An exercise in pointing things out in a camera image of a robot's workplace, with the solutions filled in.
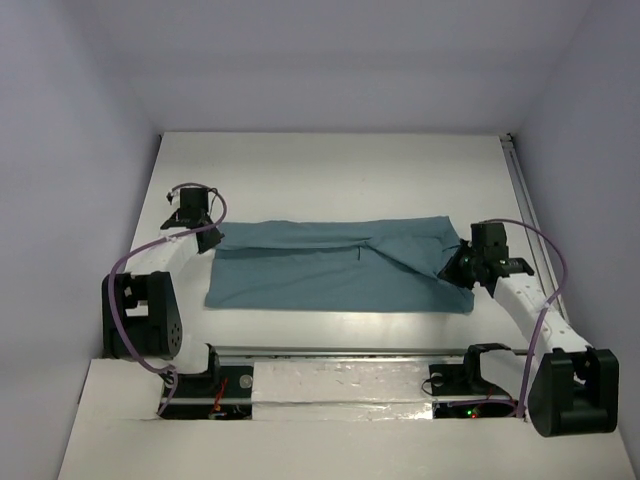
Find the folded cloth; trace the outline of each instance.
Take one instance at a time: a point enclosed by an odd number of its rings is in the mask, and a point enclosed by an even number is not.
[[[449,217],[360,223],[224,223],[210,308],[468,313],[437,278],[460,241]]]

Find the gray wall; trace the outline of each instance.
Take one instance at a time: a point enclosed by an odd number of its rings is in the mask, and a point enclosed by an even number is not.
[[[640,2],[594,2],[518,131],[542,227],[571,268],[571,320],[621,366],[620,429],[640,472]]]
[[[85,0],[163,130],[504,132],[590,0]]]
[[[59,5],[1,2],[0,65],[0,477],[51,479],[157,138]]]

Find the cloth fold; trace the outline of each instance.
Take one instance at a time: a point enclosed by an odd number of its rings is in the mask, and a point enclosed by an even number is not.
[[[437,278],[459,245],[448,217],[358,223],[225,223],[210,308],[468,313]]]

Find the blue fabric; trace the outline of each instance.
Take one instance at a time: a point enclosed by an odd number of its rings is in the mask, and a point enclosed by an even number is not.
[[[345,312],[473,309],[437,278],[459,245],[449,217],[362,223],[225,223],[210,308]]]

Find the teal cloth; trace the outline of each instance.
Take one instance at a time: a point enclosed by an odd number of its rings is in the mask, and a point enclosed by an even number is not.
[[[361,223],[224,223],[210,308],[343,312],[473,309],[437,278],[459,245],[449,217]]]

